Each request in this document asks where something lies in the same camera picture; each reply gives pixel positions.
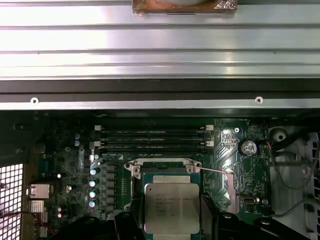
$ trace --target metal bracket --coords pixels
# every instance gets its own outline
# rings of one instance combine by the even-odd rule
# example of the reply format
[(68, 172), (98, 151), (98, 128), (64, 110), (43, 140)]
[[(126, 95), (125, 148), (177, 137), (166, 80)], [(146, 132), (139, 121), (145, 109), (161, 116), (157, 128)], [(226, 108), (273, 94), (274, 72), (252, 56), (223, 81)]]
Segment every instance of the metal bracket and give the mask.
[(227, 211), (233, 214), (237, 214), (239, 212), (239, 197), (235, 189), (235, 174), (231, 171), (224, 171), (215, 168), (206, 168), (201, 166), (195, 166), (195, 168), (199, 170), (205, 170), (226, 175), (226, 187), (230, 199), (230, 205), (227, 207)]
[(202, 163), (195, 161), (189, 158), (138, 158), (132, 161), (129, 161), (124, 168), (131, 172), (131, 176), (137, 179), (141, 179), (141, 167), (144, 163), (183, 163), (187, 173), (200, 173)]

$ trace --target capacitor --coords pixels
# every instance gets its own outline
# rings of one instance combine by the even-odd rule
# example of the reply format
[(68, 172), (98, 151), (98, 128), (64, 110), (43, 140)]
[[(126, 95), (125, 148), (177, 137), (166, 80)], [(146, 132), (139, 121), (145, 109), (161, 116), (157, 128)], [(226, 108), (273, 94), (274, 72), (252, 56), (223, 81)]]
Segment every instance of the capacitor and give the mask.
[(89, 192), (89, 197), (94, 199), (98, 195), (99, 191), (98, 189), (93, 189), (92, 191)]
[(67, 174), (66, 174), (65, 172), (61, 172), (61, 173), (58, 173), (58, 174), (56, 175), (56, 177), (57, 177), (58, 179), (65, 178), (66, 176), (67, 176)]
[(251, 157), (258, 152), (257, 144), (251, 140), (244, 140), (239, 145), (239, 151), (245, 156)]
[(59, 213), (61, 213), (62, 211), (67, 210), (68, 206), (66, 204), (58, 206), (58, 208), (56, 209)]
[(67, 210), (62, 210), (61, 212), (58, 212), (57, 217), (62, 218), (65, 217), (68, 214)]
[(97, 204), (98, 204), (98, 200), (92, 199), (92, 200), (89, 202), (89, 207), (90, 207), (90, 208), (94, 208)]
[(93, 188), (98, 183), (99, 183), (99, 180), (95, 178), (95, 179), (92, 179), (92, 180), (89, 181), (89, 186)]
[(75, 191), (77, 189), (77, 185), (68, 185), (68, 186), (66, 186), (66, 190), (68, 191), (68, 192), (71, 192), (71, 191)]
[(96, 167), (90, 170), (90, 175), (96, 175), (97, 173), (100, 172), (100, 168)]
[(74, 134), (74, 139), (75, 140), (79, 140), (80, 139), (80, 134), (79, 133)]

